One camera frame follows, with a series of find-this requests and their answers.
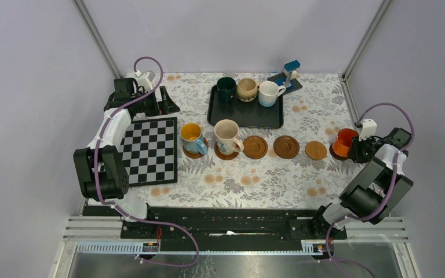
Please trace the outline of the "orange mug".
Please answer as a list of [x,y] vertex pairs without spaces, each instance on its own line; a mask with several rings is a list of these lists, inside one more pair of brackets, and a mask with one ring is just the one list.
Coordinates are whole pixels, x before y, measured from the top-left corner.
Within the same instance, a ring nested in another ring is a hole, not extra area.
[[353,129],[341,129],[331,145],[331,153],[339,159],[347,160],[353,139],[358,136],[359,133]]

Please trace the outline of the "white mug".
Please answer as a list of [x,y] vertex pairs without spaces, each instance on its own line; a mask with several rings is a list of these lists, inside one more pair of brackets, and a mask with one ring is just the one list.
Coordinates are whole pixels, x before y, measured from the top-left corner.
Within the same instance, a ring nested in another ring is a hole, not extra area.
[[258,87],[258,102],[263,107],[271,107],[285,91],[284,85],[278,85],[272,81],[262,82]]

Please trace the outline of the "brown wooden coaster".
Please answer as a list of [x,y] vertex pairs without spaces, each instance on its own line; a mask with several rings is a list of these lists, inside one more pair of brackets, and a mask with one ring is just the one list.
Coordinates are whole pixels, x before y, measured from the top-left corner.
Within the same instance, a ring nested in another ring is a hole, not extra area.
[[204,137],[187,141],[187,145],[183,146],[183,152],[189,158],[196,159],[207,155],[209,150],[208,141]]
[[261,159],[268,152],[268,144],[260,136],[248,136],[243,141],[243,146],[243,153],[250,159]]
[[217,143],[215,143],[215,145],[214,145],[214,151],[215,151],[216,156],[222,160],[232,160],[239,155],[239,152],[233,152],[233,153],[230,153],[229,155],[223,154],[222,152],[220,152]]
[[292,159],[298,155],[300,145],[294,137],[280,136],[274,141],[273,150],[281,158]]

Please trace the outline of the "dark wooden coaster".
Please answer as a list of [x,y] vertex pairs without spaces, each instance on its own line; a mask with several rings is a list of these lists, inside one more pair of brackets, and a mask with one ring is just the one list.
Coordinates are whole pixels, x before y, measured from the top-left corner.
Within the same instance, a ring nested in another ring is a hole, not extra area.
[[346,157],[338,156],[338,155],[334,152],[334,150],[333,150],[333,145],[332,145],[332,144],[329,146],[329,152],[330,152],[330,155],[331,155],[334,159],[336,159],[336,160],[340,160],[340,161],[348,160],[348,157],[347,157],[347,156],[346,156]]

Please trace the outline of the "tall cream floral mug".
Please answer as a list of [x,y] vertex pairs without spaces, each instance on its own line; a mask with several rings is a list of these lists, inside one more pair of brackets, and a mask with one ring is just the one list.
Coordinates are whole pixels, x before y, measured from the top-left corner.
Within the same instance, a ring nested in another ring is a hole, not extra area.
[[234,152],[245,150],[243,142],[238,139],[239,126],[236,122],[230,119],[220,120],[214,126],[214,134],[218,150],[223,155],[231,155]]

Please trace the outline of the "black serving tray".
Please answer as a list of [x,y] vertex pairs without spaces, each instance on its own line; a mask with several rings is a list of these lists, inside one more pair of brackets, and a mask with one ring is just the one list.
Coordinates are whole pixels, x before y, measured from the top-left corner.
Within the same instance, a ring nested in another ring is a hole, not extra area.
[[245,103],[236,99],[226,103],[218,99],[217,93],[217,86],[214,85],[210,92],[207,112],[207,121],[211,125],[223,119],[230,119],[239,127],[279,129],[284,124],[282,96],[278,97],[273,106],[263,107],[257,100]]

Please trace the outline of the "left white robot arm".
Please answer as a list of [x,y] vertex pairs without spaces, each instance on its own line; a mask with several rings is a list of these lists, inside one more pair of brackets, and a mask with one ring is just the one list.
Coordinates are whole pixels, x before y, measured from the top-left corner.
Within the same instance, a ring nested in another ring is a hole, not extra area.
[[137,114],[169,115],[180,108],[160,83],[152,85],[149,77],[125,77],[114,80],[114,91],[103,110],[103,121],[95,138],[73,154],[81,194],[135,222],[134,230],[149,238],[155,234],[157,224],[148,217],[149,205],[129,193],[129,175],[119,149]]

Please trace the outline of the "light wooden coaster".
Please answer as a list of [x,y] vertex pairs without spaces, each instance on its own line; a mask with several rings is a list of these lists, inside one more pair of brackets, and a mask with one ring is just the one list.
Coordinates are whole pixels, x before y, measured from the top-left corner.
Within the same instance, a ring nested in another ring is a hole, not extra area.
[[318,141],[311,141],[305,146],[306,155],[312,160],[323,160],[327,156],[327,148]]

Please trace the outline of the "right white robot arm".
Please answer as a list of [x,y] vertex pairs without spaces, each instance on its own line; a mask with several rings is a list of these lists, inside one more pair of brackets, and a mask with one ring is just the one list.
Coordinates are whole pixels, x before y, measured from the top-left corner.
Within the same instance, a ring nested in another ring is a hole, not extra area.
[[405,147],[412,134],[394,128],[386,137],[360,139],[352,129],[342,129],[332,144],[333,153],[365,166],[348,184],[338,204],[321,206],[309,223],[312,236],[322,239],[341,229],[350,220],[381,222],[402,200],[414,183],[405,176],[402,165],[408,157]]

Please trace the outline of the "blue mug yellow inside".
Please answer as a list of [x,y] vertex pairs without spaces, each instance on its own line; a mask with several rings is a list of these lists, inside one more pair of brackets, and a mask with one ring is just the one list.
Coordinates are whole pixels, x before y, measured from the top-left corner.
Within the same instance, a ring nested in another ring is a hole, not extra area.
[[182,144],[187,145],[187,141],[192,141],[196,139],[202,139],[202,129],[196,123],[187,123],[185,124],[180,131],[180,136],[182,139]]

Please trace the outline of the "dark green mug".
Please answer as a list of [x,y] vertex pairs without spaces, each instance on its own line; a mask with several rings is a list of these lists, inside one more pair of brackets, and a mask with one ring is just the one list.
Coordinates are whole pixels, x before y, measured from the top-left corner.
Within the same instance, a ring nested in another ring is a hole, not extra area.
[[229,103],[234,100],[236,96],[236,81],[232,77],[222,77],[217,81],[217,96],[222,102]]

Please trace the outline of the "beige mug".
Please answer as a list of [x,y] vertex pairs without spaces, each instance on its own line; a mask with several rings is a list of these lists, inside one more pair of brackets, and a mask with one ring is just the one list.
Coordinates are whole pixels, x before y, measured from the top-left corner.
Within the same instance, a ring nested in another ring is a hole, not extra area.
[[248,103],[253,101],[258,95],[258,88],[262,84],[261,81],[255,81],[251,78],[241,79],[236,88],[238,100]]

